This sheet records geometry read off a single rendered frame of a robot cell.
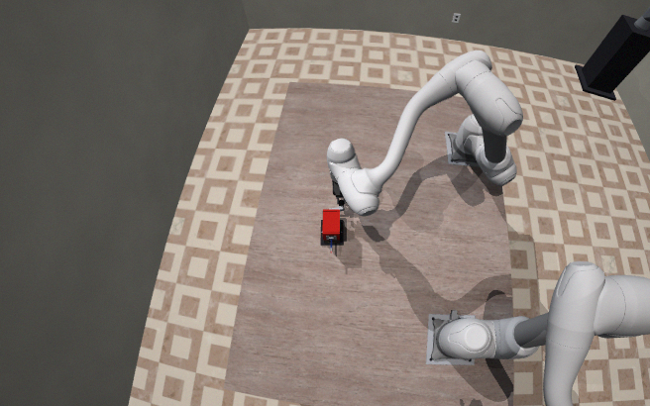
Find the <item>red pencil sharpener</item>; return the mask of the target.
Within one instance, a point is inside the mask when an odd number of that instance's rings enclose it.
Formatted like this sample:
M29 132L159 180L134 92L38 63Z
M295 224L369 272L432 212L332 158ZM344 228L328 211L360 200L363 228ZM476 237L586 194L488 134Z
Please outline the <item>red pencil sharpener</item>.
M343 245L343 220L340 220L340 211L345 211L343 200L339 200L339 207L323 210L320 245L331 246L330 252L332 252L332 246Z

